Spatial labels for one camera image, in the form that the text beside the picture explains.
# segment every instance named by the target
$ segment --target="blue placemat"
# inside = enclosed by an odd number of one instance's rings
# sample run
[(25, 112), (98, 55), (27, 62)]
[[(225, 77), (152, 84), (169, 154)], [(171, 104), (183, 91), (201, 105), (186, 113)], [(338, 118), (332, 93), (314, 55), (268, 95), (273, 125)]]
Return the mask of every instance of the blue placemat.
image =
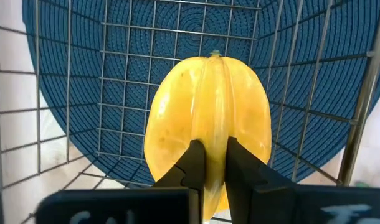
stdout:
[[(208, 1), (218, 4), (230, 4), (230, 0)], [(255, 0), (235, 0), (238, 6), (256, 7)], [(272, 77), (268, 95), (272, 101), (273, 139), (276, 138), (280, 107), (274, 102), (281, 102), (288, 58), (295, 30), (297, 16), (296, 0), (284, 1), (280, 21)], [(253, 68), (265, 89), (267, 89), (268, 65), (272, 51), (275, 23), (279, 1), (260, 1), (262, 10), (258, 13), (255, 40), (229, 39), (227, 55), (248, 63)], [(140, 27), (153, 26), (152, 0), (134, 0), (130, 25)], [(35, 3), (23, 0), (23, 21), (26, 25), (27, 39), (32, 62), (36, 64), (35, 45)], [(107, 22), (111, 24), (129, 24), (129, 0), (109, 0)], [(320, 43), (325, 20), (326, 1), (305, 1), (298, 28), (298, 39), (290, 73), (283, 121), (278, 141), (289, 150), (296, 152), (302, 132), (304, 112), (297, 110), (307, 104), (311, 88), (314, 62)], [(180, 18), (177, 25), (179, 4), (176, 2), (157, 1), (155, 27), (202, 32), (204, 6), (181, 4)], [(322, 63), (316, 83), (311, 109), (322, 113), (351, 118), (358, 97), (358, 90), (366, 69), (368, 59), (366, 52), (371, 50), (374, 30), (380, 11), (380, 1), (354, 0), (335, 1), (331, 8), (330, 24), (325, 40)], [(202, 41), (201, 55), (218, 49), (225, 53), (226, 38), (216, 35), (178, 34), (165, 30), (127, 28), (122, 26), (107, 27), (103, 62), (103, 20), (105, 1), (72, 0), (72, 37), (70, 48), (70, 140), (91, 160), (96, 158), (98, 149), (99, 117), (101, 114), (100, 151), (123, 156), (141, 158), (141, 146), (151, 101), (157, 86), (174, 65), (167, 58), (184, 59), (197, 56)], [(204, 32), (208, 34), (228, 33), (230, 8), (208, 6)], [(67, 91), (67, 0), (39, 0), (40, 33), (40, 88), (49, 106), (65, 106)], [(255, 10), (233, 9), (230, 35), (253, 37)], [(129, 48), (126, 41), (129, 36)], [(128, 66), (126, 55), (129, 53)], [(161, 58), (142, 57), (152, 55)], [(100, 106), (102, 94), (103, 106)], [(380, 96), (380, 77), (378, 80), (373, 105)], [(66, 129), (66, 109), (52, 109), (61, 125)], [(310, 115), (307, 125), (302, 157), (317, 166), (328, 162), (345, 144), (349, 124)], [(281, 148), (277, 148), (274, 168), (284, 176), (290, 177), (294, 167), (294, 158)], [(95, 165), (109, 176), (117, 179), (132, 180), (152, 184), (153, 178), (145, 162), (136, 159), (102, 155)], [(313, 171), (301, 163), (298, 180)]]

